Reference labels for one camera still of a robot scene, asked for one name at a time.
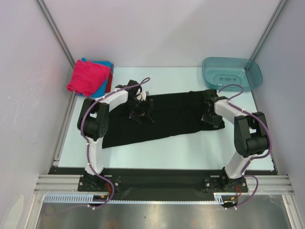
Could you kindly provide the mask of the black t shirt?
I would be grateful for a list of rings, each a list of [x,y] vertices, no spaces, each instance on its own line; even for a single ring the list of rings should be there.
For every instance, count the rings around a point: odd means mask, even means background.
[[[102,148],[223,129],[224,121],[215,126],[202,120],[206,96],[206,91],[150,95],[148,99],[153,101],[152,120],[141,116],[135,121],[130,118],[129,103],[120,105],[110,111]]]

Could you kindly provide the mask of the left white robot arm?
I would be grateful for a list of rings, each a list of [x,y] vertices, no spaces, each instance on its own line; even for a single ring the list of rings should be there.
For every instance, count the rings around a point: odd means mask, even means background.
[[[142,85],[149,82],[144,78],[140,83],[130,80],[127,85],[118,85],[110,93],[97,99],[86,98],[82,104],[77,122],[81,136],[86,144],[85,176],[89,177],[89,186],[99,191],[108,179],[101,176],[104,170],[101,154],[103,139],[108,131],[110,111],[127,104],[129,118],[141,124],[143,119],[154,123],[153,100],[148,99]]]

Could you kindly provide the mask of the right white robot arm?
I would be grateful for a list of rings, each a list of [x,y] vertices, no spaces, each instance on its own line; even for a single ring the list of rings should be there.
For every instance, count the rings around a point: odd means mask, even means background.
[[[232,191],[253,160],[268,157],[272,151],[272,140],[264,113],[250,113],[231,102],[225,96],[218,96],[216,90],[204,92],[204,112],[202,120],[219,127],[226,119],[234,125],[235,153],[222,169],[220,187]]]

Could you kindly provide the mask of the teal plastic bin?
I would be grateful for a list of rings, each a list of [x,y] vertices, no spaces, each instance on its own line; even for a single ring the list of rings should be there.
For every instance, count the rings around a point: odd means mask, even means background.
[[[259,88],[263,84],[259,65],[249,59],[229,57],[208,57],[202,62],[202,76],[210,89],[246,92]]]

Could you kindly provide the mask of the red folded t shirt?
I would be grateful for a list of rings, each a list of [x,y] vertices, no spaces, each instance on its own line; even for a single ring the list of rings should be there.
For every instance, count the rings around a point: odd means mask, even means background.
[[[111,91],[112,81],[113,81],[113,70],[110,71],[110,74],[108,76],[108,81],[107,81],[106,88],[105,88],[106,93],[109,93]]]

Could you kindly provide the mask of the blue folded t shirt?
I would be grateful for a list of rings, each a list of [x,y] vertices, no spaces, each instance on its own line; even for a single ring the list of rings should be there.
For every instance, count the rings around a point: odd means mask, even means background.
[[[76,94],[91,98],[103,96],[110,71],[109,64],[78,60],[76,63]]]

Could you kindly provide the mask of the pink folded t shirt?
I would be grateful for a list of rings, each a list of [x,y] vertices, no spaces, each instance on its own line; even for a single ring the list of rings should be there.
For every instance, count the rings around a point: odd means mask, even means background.
[[[109,66],[90,61],[78,60],[66,88],[70,92],[92,97],[106,82],[111,72]]]

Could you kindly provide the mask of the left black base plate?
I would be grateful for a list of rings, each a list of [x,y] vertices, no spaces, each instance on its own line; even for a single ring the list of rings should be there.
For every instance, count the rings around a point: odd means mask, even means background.
[[[106,175],[105,178],[112,182],[114,190],[120,189],[121,178],[118,176]],[[79,192],[106,192],[112,191],[109,182],[97,176],[81,176],[77,190]]]

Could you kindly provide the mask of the right aluminium corner post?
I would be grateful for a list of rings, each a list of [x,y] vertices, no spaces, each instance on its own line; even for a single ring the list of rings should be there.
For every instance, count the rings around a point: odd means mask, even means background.
[[[276,6],[276,9],[274,10],[269,22],[267,23],[267,26],[265,27],[262,36],[260,37],[254,51],[252,52],[250,56],[250,61],[254,62],[259,55],[260,51],[262,50],[265,42],[267,41],[269,35],[271,34],[273,28],[277,24],[277,21],[279,20],[280,16],[282,15],[283,11],[285,10],[287,4],[289,3],[289,0],[280,0]]]

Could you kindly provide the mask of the aluminium corner post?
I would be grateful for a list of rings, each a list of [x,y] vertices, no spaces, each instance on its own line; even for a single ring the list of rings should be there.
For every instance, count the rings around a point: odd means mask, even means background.
[[[39,10],[41,11],[44,19],[47,22],[47,25],[49,26],[52,34],[54,35],[57,43],[59,44],[59,47],[61,48],[61,50],[63,51],[66,59],[68,60],[69,64],[71,67],[75,66],[75,60],[72,57],[72,54],[50,12],[50,10],[48,9],[47,4],[45,3],[44,0],[35,0],[35,3],[37,4]]]
[[[273,28],[277,24],[277,21],[279,20],[280,16],[282,15],[283,11],[285,10],[287,4],[289,3],[289,0],[280,0],[276,6],[276,9],[274,10],[269,22],[267,23],[267,26],[265,27],[262,36],[260,37],[254,51],[252,52],[250,56],[250,61],[254,62],[259,55],[260,51],[262,50],[265,42],[267,41],[269,35],[271,34]]]

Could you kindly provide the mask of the left aluminium corner post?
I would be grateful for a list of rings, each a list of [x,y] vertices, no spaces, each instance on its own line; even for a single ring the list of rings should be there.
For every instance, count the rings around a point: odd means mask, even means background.
[[[61,50],[63,51],[66,59],[68,60],[69,64],[71,67],[75,66],[75,60],[72,57],[72,54],[50,12],[50,10],[48,9],[47,4],[45,3],[44,0],[35,0],[35,3],[37,4],[39,10],[41,11],[44,19],[47,22],[47,25],[49,26],[52,34],[54,35],[57,43],[59,44],[59,47],[61,48]]]

